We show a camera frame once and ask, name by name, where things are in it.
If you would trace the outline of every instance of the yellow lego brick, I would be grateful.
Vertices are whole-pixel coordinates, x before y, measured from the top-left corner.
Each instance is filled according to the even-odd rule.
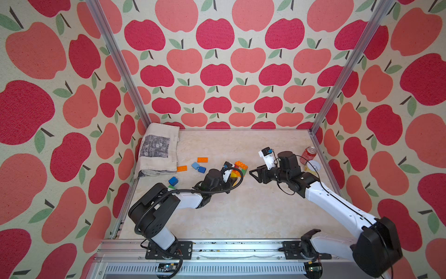
[[[186,170],[187,170],[187,166],[177,167],[177,171],[186,171]]]

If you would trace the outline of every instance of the lego brick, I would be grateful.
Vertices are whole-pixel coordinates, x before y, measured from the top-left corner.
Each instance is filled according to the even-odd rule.
[[[177,167],[177,171],[186,171],[186,170],[187,170],[187,166]]]
[[[193,167],[194,169],[197,170],[197,169],[200,167],[200,165],[198,165],[197,162],[194,162],[194,163],[192,164],[192,167]]]

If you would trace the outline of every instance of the apple stem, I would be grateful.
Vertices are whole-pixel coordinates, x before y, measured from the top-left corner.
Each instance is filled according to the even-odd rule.
[[[20,22],[19,18],[16,16],[16,13],[12,10],[11,7],[9,7],[9,12],[11,13],[12,17],[17,21],[17,24],[20,26],[20,28],[23,29],[23,25]]]
[[[67,25],[68,28],[71,28],[71,26],[68,24],[68,22],[66,21],[66,19],[63,17],[62,13],[60,14],[60,16],[62,17],[63,21],[65,22],[65,24]]]
[[[48,137],[54,137],[54,135],[53,135],[52,133],[48,132],[48,131],[45,130],[44,128],[40,128],[40,130],[41,130],[42,132],[44,132]]]
[[[405,104],[412,96],[407,97],[401,104]]]
[[[400,166],[402,163],[406,162],[407,160],[407,156],[404,156],[404,158],[401,160],[401,162],[398,163],[398,165]]]
[[[137,10],[137,11],[139,12],[139,10],[138,10],[138,6],[136,5],[135,0],[133,0],[133,6],[135,6],[135,10]]]
[[[384,69],[384,71],[387,71],[387,68],[389,68],[390,64],[392,63],[392,60],[390,59],[389,63],[387,64],[386,68]]]
[[[438,0],[435,0],[435,1],[432,3],[432,5],[430,6],[428,12],[430,12],[430,11],[432,10],[432,8],[435,6],[435,4],[437,3],[437,1],[438,1]]]
[[[319,39],[318,43],[316,44],[316,47],[314,49],[318,48],[319,43],[321,42],[322,39]]]
[[[49,201],[45,200],[45,205],[54,208],[54,205],[52,205]]]

